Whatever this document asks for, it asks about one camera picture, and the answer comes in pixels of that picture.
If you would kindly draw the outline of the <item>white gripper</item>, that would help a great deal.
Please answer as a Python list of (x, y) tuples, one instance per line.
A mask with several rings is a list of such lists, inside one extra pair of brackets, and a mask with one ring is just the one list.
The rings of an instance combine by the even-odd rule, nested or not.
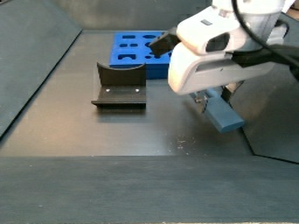
[(244, 80), (269, 74), (276, 66), (262, 54), (264, 46), (242, 28), (230, 5), (213, 5), (185, 19), (177, 36), (181, 43), (173, 49), (169, 84), (179, 95), (197, 92), (202, 113), (209, 104), (202, 90), (229, 84), (222, 98), (230, 102)]

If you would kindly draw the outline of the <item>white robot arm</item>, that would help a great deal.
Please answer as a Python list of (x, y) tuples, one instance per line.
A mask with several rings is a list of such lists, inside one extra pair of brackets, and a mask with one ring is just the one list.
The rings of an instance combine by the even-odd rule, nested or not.
[(280, 23), (285, 0), (213, 0), (211, 6), (177, 27), (169, 84), (178, 95), (193, 95), (203, 109), (205, 92), (270, 73), (284, 60), (288, 26)]

